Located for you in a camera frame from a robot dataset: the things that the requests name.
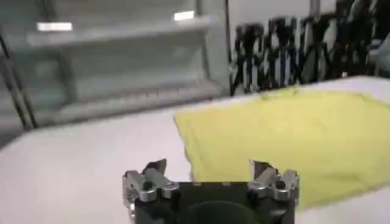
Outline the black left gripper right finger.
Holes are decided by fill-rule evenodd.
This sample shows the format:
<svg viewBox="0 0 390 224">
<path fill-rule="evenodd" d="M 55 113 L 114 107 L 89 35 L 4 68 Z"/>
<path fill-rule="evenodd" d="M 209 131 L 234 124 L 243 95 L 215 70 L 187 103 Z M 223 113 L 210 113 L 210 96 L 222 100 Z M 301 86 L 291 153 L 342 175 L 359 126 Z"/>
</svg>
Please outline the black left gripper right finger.
<svg viewBox="0 0 390 224">
<path fill-rule="evenodd" d="M 258 198 L 272 198 L 276 201 L 299 201 L 299 174 L 286 169 L 280 173 L 269 163 L 251 159 L 250 170 L 253 180 L 247 187 Z"/>
</svg>

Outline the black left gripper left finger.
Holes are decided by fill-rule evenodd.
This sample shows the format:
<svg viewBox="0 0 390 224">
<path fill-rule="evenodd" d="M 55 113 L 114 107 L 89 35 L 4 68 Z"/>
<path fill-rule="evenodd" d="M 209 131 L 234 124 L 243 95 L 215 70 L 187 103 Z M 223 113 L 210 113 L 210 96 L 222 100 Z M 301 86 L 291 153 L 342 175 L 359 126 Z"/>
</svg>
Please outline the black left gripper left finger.
<svg viewBox="0 0 390 224">
<path fill-rule="evenodd" d="M 165 177 L 167 159 L 159 159 L 147 163 L 146 167 L 125 171 L 122 176 L 122 202 L 127 209 L 135 206 L 135 201 L 150 203 L 162 197 L 173 199 L 180 190 L 178 182 Z"/>
</svg>

